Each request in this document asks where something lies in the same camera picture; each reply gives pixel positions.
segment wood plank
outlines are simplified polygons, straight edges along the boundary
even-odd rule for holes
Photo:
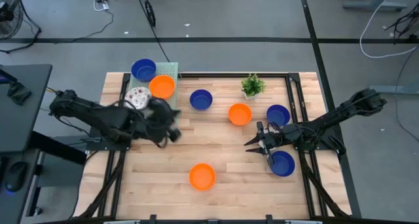
[[[102,104],[118,100],[122,76],[123,73],[107,74]],[[316,73],[300,73],[300,77],[311,120],[325,113],[323,96]],[[178,80],[177,108],[182,114],[177,125],[183,136],[165,149],[149,141],[133,141],[126,156],[117,218],[148,219],[151,214],[157,214],[159,219],[264,219],[266,214],[276,219],[308,218],[299,158],[293,146],[280,148],[296,162],[289,177],[274,175],[266,158],[245,152],[256,145],[243,146],[255,136],[257,121],[266,124],[269,106],[278,103],[289,109],[285,81],[263,80],[266,92],[251,101],[245,101],[240,91],[241,79]],[[207,111],[196,111],[189,103],[190,94],[200,88],[213,94],[213,104]],[[246,103],[252,109],[253,118],[248,125],[234,126],[228,120],[228,109],[234,103]],[[337,156],[332,151],[317,151],[317,158],[323,186],[350,214]],[[101,189],[106,160],[107,152],[100,152],[85,166],[76,215],[84,211]],[[199,162],[212,165],[217,173],[216,184],[206,192],[195,191],[189,184],[189,170]],[[313,186],[312,192],[319,213]]]

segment bowl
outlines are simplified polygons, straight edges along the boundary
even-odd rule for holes
[[[148,83],[156,76],[156,64],[149,59],[135,62],[131,67],[132,75],[142,83]]]
[[[189,172],[189,183],[198,191],[211,189],[215,180],[215,170],[209,164],[197,164]]]
[[[212,104],[212,95],[209,91],[204,89],[195,90],[191,94],[189,101],[192,107],[194,107],[195,109],[205,110],[209,108]]]
[[[251,120],[251,110],[244,103],[236,103],[230,107],[228,118],[234,125],[244,126]]]
[[[270,167],[272,172],[281,177],[291,175],[295,169],[293,157],[285,151],[276,151],[272,154],[274,165]]]
[[[167,75],[159,75],[151,80],[149,89],[154,97],[168,100],[175,92],[175,81]]]
[[[282,105],[272,105],[266,112],[268,122],[275,122],[278,126],[286,125],[289,122],[289,111]]]

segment black desk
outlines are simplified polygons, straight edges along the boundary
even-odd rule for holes
[[[15,224],[19,223],[22,218],[41,151],[82,165],[86,160],[86,155],[33,131],[52,66],[38,64],[1,66],[0,68],[16,77],[32,92],[24,105],[16,105],[7,97],[9,86],[0,85],[0,156],[9,158],[7,169],[15,162],[28,163],[25,182],[19,191],[8,192],[4,182],[0,184],[1,223]]]
[[[2,66],[32,91],[22,106],[7,97],[9,86],[0,85],[0,153],[23,151],[29,142],[33,126],[50,78],[50,64]]]

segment blue bowl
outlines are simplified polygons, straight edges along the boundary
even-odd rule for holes
[[[142,83],[148,83],[156,77],[156,64],[149,59],[135,62],[131,67],[132,75]]]
[[[201,89],[195,90],[189,98],[192,107],[197,110],[205,110],[212,104],[212,95],[209,91]]]
[[[272,154],[274,165],[270,167],[272,172],[278,176],[289,176],[294,172],[295,162],[293,157],[285,151],[276,151]]]
[[[266,112],[268,122],[275,122],[278,126],[286,125],[289,122],[288,109],[282,105],[272,105]]]

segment concrete floor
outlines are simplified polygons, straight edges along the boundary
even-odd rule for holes
[[[157,19],[159,37],[310,37],[301,0],[150,0]],[[388,26],[409,11],[417,0],[406,2],[402,13],[377,14],[365,38],[390,38]],[[308,0],[319,38],[359,38],[371,12],[342,9],[343,0]],[[110,16],[95,12],[92,0],[24,0],[29,15],[43,29],[40,38],[75,38],[88,35],[108,23]],[[105,37],[153,37],[138,0],[110,1],[114,23]],[[30,37],[26,24],[16,35]],[[18,44],[0,44],[0,48]],[[180,71],[318,71],[310,43],[162,43],[168,57],[179,62]],[[371,54],[388,54],[411,45],[365,45]],[[362,55],[357,44],[320,44],[335,104],[370,84],[394,84],[407,56],[373,60]],[[419,74],[410,60],[402,76],[406,84]],[[3,65],[42,64],[54,66],[50,87],[73,89],[83,98],[98,101],[105,74],[129,71],[140,58],[164,62],[156,43],[35,44],[10,55],[1,54]],[[47,94],[43,107],[54,96]],[[372,117],[355,117],[342,123],[350,168],[362,216],[373,219],[417,221],[419,213],[419,145],[402,131],[395,119],[393,96],[383,95],[388,104]],[[419,136],[417,96],[399,97],[399,116]],[[88,128],[83,123],[71,120]],[[60,124],[45,112],[39,113],[35,129],[47,136],[75,136],[80,133]],[[45,213],[24,223],[67,218],[75,203],[75,187],[42,193],[39,205]],[[63,197],[64,201],[55,202]]]

